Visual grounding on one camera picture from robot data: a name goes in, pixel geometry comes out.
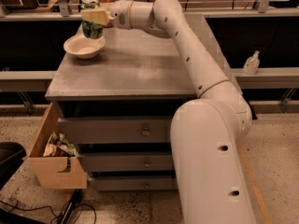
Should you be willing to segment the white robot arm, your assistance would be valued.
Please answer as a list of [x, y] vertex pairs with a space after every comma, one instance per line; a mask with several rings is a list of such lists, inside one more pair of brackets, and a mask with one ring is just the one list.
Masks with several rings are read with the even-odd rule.
[[81, 16], [173, 39], [196, 93], [170, 127], [184, 223], [257, 224], [236, 148], [252, 123], [249, 105], [189, 26], [179, 1], [120, 0]]

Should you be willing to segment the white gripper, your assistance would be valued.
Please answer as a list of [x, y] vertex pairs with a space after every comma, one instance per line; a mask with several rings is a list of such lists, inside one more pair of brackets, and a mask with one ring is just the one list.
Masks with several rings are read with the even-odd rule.
[[119, 0], [115, 3], [100, 3], [100, 6], [104, 8], [82, 9], [81, 17], [84, 21], [99, 25], [107, 26], [112, 22], [116, 28], [131, 30], [130, 10], [132, 4], [132, 0]]

